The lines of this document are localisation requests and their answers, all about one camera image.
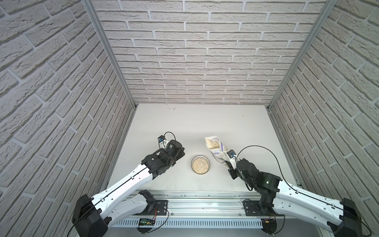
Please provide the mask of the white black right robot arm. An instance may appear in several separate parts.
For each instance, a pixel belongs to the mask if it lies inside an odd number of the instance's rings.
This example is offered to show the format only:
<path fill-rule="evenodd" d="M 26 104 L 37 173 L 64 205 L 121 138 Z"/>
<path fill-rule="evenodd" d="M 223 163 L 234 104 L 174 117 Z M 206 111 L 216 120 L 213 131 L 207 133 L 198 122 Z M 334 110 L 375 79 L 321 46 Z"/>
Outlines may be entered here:
<path fill-rule="evenodd" d="M 361 215 L 354 201 L 322 197 L 287 183 L 281 177 L 259 171 L 246 159 L 227 162 L 232 179 L 240 178 L 249 190 L 260 195 L 259 201 L 245 200 L 247 216 L 290 216 L 314 224 L 336 237 L 361 237 Z"/>

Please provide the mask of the white purple oats bag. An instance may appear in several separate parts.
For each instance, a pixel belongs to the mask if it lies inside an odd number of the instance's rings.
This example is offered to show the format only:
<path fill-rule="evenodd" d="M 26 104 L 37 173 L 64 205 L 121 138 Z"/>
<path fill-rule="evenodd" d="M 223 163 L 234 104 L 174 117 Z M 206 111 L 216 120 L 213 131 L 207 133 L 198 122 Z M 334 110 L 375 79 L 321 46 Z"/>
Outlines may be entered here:
<path fill-rule="evenodd" d="M 229 151 L 229 149 L 223 145 L 221 140 L 217 136 L 211 136 L 205 137 L 205 142 L 213 158 L 222 165 L 227 166 L 227 162 L 229 162 L 227 151 Z"/>

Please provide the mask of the left green circuit board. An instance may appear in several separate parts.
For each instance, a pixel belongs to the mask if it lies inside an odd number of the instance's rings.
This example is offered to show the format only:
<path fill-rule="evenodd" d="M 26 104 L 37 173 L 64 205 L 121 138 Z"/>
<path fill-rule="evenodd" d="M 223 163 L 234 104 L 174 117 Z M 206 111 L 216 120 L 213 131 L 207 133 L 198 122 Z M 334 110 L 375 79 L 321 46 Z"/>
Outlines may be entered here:
<path fill-rule="evenodd" d="M 155 219 L 140 218 L 138 226 L 154 226 L 156 224 Z"/>

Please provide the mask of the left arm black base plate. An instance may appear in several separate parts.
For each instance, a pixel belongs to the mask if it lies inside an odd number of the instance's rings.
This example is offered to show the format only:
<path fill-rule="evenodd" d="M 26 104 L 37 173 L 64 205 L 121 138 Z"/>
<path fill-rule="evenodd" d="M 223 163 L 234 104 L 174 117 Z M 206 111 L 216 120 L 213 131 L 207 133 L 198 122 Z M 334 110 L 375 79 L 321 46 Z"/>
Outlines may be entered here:
<path fill-rule="evenodd" d="M 166 199 L 156 199 L 155 201 L 149 201 L 143 212 L 137 213 L 136 215 L 143 216 L 165 216 L 167 214 L 168 200 Z"/>

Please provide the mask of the right wall base aluminium rail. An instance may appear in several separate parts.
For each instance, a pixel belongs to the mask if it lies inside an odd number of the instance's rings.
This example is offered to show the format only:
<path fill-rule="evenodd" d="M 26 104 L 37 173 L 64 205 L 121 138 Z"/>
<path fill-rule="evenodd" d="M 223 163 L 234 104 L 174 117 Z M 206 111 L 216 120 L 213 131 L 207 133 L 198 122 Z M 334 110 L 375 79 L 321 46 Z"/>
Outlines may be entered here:
<path fill-rule="evenodd" d="M 304 186 L 303 186 L 303 180 L 302 180 L 301 174 L 300 174 L 300 172 L 296 166 L 296 162 L 295 162 L 294 157 L 293 157 L 293 155 L 289 149 L 289 146 L 287 145 L 287 143 L 284 139 L 284 136 L 283 136 L 281 130 L 279 129 L 279 124 L 276 122 L 276 120 L 275 120 L 274 116 L 271 114 L 271 112 L 269 112 L 267 110 L 267 113 L 268 113 L 270 121 L 273 125 L 273 128 L 275 130 L 275 133 L 278 137 L 279 143 L 283 149 L 283 153 L 284 153 L 285 158 L 289 164 L 290 170 L 294 176 L 295 182 L 297 185 L 299 185 L 300 187 L 303 188 Z"/>

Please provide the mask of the front aluminium rail frame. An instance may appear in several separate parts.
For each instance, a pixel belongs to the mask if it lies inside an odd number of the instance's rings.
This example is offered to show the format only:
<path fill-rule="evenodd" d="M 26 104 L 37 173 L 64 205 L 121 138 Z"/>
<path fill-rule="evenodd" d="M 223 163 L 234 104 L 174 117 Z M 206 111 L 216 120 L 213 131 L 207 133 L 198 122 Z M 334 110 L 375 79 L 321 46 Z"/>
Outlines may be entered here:
<path fill-rule="evenodd" d="M 143 216 L 132 215 L 128 218 L 149 218 L 155 219 L 166 218 L 257 218 L 257 219 L 274 219 L 277 222 L 275 234 L 283 232 L 282 227 L 290 230 L 290 216 L 246 216 L 243 209 L 242 201 L 245 199 L 260 200 L 261 196 L 257 192 L 161 192 L 152 191 L 155 199 L 168 200 L 167 214 L 165 216 Z M 136 228 L 143 234 L 151 232 L 157 228 Z"/>

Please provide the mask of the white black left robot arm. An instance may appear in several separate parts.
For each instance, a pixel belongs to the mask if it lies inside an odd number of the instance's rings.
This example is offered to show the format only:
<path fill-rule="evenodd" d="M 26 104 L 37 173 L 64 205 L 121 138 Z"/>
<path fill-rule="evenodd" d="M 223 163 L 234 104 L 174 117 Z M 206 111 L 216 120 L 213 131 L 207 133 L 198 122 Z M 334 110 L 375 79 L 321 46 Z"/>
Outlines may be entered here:
<path fill-rule="evenodd" d="M 164 174 L 185 155 L 185 148 L 176 140 L 159 137 L 159 149 L 147 155 L 123 179 L 89 197 L 82 195 L 76 202 L 72 217 L 73 228 L 80 237 L 102 237 L 108 228 L 129 216 L 152 212 L 154 196 L 147 190 L 129 196 L 145 184 Z"/>

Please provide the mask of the corner aluminium post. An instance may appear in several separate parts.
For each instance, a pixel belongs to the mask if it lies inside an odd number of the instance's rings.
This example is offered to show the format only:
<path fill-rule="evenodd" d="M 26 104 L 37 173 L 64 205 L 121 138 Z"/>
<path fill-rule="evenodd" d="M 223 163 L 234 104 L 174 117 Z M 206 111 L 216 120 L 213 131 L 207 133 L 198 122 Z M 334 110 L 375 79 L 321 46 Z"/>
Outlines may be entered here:
<path fill-rule="evenodd" d="M 312 43 L 314 42 L 317 34 L 319 33 L 320 29 L 326 22 L 329 14 L 335 7 L 337 0 L 329 0 L 326 1 L 319 16 L 317 17 L 315 23 L 313 24 L 309 34 L 307 35 L 305 41 L 303 42 L 302 46 L 300 47 L 300 50 L 298 54 L 296 55 L 294 61 L 292 62 L 291 66 L 289 67 L 287 73 L 285 74 L 283 80 L 281 81 L 281 84 L 279 85 L 276 93 L 274 94 L 272 100 L 270 101 L 269 105 L 267 106 L 267 112 L 270 113 L 271 110 L 274 108 L 276 102 L 278 101 L 280 95 L 286 88 L 287 84 L 289 83 L 291 77 L 296 72 L 299 64 L 301 63 L 302 59 L 308 52 L 309 48 L 311 47 Z"/>
<path fill-rule="evenodd" d="M 83 5 L 87 11 L 87 14 L 88 14 L 90 20 L 94 26 L 94 29 L 95 29 L 98 37 L 99 37 L 100 43 L 102 44 L 102 46 L 104 48 L 104 51 L 105 51 L 105 53 L 109 59 L 109 62 L 111 63 L 111 65 L 114 69 L 116 77 L 117 77 L 118 81 L 120 82 L 121 87 L 122 87 L 127 99 L 130 102 L 132 109 L 136 110 L 136 104 L 132 98 L 131 92 L 129 91 L 126 80 L 123 77 L 123 73 L 122 73 L 121 68 L 118 64 L 118 61 L 115 57 L 115 54 L 112 50 L 111 44 L 108 40 L 108 37 L 106 35 L 106 32 L 105 32 L 103 26 L 102 26 L 101 20 L 100 20 L 98 14 L 96 12 L 96 9 L 95 9 L 92 1 L 83 0 L 82 2 L 83 2 Z"/>

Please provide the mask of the left corner aluminium post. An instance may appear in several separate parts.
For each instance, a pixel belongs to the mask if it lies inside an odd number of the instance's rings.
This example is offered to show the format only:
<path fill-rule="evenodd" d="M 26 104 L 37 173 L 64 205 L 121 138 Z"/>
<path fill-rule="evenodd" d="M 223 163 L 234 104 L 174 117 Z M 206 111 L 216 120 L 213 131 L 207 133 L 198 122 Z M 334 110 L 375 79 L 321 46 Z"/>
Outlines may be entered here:
<path fill-rule="evenodd" d="M 129 91 L 126 80 L 123 77 L 123 73 L 122 73 L 121 68 L 118 64 L 118 61 L 115 57 L 115 54 L 112 50 L 111 44 L 108 40 L 108 37 L 106 35 L 106 32 L 105 32 L 103 26 L 102 26 L 101 20 L 100 20 L 98 14 L 96 12 L 96 9 L 95 9 L 92 1 L 83 0 L 82 2 L 83 2 L 83 5 L 87 11 L 87 14 L 88 14 L 90 20 L 94 26 L 94 29 L 95 29 L 98 37 L 99 37 L 100 43 L 102 44 L 102 46 L 104 48 L 104 51 L 105 51 L 105 53 L 109 59 L 109 62 L 111 63 L 111 65 L 114 69 L 116 77 L 117 77 L 118 81 L 120 82 L 121 87 L 122 87 L 127 99 L 130 102 L 132 109 L 136 110 L 136 104 L 132 98 L 131 92 Z"/>

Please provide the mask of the patterned white breakfast bowl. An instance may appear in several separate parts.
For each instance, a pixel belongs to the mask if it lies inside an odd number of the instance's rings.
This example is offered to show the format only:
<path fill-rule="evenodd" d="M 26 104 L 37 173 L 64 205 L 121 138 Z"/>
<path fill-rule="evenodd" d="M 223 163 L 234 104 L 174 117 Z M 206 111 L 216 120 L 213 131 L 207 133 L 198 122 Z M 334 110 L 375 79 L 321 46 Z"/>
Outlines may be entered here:
<path fill-rule="evenodd" d="M 206 174 L 211 167 L 209 159 L 205 156 L 196 156 L 191 161 L 191 169 L 194 173 L 203 175 Z"/>

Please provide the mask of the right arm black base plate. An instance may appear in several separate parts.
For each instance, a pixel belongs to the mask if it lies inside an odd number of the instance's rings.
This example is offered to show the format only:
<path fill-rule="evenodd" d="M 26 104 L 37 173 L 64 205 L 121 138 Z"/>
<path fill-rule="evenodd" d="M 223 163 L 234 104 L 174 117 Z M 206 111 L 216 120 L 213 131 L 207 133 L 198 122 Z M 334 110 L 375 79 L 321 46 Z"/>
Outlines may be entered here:
<path fill-rule="evenodd" d="M 242 201 L 242 205 L 246 216 L 266 216 L 262 212 L 258 200 L 245 199 Z"/>

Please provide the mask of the right corner aluminium post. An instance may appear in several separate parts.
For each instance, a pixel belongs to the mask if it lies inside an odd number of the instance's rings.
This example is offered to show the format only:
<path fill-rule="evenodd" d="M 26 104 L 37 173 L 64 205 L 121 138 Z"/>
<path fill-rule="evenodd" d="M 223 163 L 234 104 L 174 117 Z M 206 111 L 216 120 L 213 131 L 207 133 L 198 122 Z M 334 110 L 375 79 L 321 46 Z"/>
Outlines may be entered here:
<path fill-rule="evenodd" d="M 300 50 L 298 54 L 296 55 L 294 61 L 292 62 L 291 66 L 289 67 L 287 73 L 285 74 L 283 80 L 281 81 L 281 84 L 279 85 L 276 93 L 274 94 L 272 100 L 270 101 L 269 105 L 267 106 L 267 112 L 270 113 L 271 110 L 274 108 L 276 102 L 278 101 L 280 95 L 286 88 L 287 84 L 289 83 L 291 77 L 296 72 L 299 64 L 301 63 L 302 59 L 308 52 L 309 48 L 311 47 L 312 43 L 314 42 L 317 34 L 319 33 L 320 29 L 326 22 L 329 14 L 335 7 L 337 0 L 329 0 L 326 1 L 319 16 L 317 17 L 315 23 L 313 24 L 309 34 L 307 35 L 305 41 L 303 42 L 302 46 L 300 47 Z"/>

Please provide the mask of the right round black controller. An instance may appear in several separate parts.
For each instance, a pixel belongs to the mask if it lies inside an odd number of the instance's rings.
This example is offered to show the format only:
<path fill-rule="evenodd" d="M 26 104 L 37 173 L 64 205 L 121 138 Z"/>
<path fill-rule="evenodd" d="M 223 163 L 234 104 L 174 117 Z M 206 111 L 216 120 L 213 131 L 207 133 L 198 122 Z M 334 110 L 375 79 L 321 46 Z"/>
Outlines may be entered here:
<path fill-rule="evenodd" d="M 277 222 L 274 219 L 262 219 L 262 231 L 267 235 L 273 235 L 277 230 Z"/>

